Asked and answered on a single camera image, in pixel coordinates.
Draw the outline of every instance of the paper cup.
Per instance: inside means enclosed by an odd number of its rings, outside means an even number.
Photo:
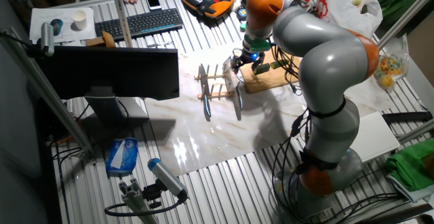
[[[86,21],[86,13],[84,11],[78,10],[78,11],[74,12],[73,20],[74,20],[75,26],[79,30],[86,29],[87,21]]]

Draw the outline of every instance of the tissue box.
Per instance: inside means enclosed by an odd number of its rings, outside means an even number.
[[[107,174],[131,174],[136,167],[137,153],[135,138],[114,140],[107,157]]]

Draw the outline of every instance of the wooden board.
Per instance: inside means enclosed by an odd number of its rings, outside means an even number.
[[[271,51],[265,52],[264,64],[274,61]],[[300,65],[300,59],[298,57],[294,57],[294,64],[297,67]],[[255,75],[252,72],[252,64],[246,64],[240,68],[240,71],[244,78],[244,86],[249,93],[261,92],[288,84],[285,80],[285,70],[281,67],[277,69],[270,67],[270,71]],[[297,81],[297,78],[291,76],[291,82]]]

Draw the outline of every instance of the white marble surface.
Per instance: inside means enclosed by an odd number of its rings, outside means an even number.
[[[201,63],[205,68],[210,64],[210,73],[214,72],[215,64],[222,67],[234,47],[226,45],[180,56],[180,97],[145,100],[161,160],[175,175],[281,143],[287,138],[292,122],[306,109],[304,98],[293,94],[289,86],[255,94],[247,94],[241,88],[241,121],[237,120],[232,100],[221,98],[210,101],[212,117],[207,122],[203,103],[197,99],[201,85],[194,76]],[[224,80],[210,79],[209,83],[211,86]],[[357,105],[360,116],[392,106],[389,96],[373,78],[349,88],[345,95]]]

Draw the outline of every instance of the keyboard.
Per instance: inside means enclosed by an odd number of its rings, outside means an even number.
[[[153,35],[182,28],[182,20],[177,9],[159,10],[127,17],[131,38]],[[95,23],[97,37],[102,37],[102,31],[113,36],[115,41],[122,41],[123,34],[118,20]]]

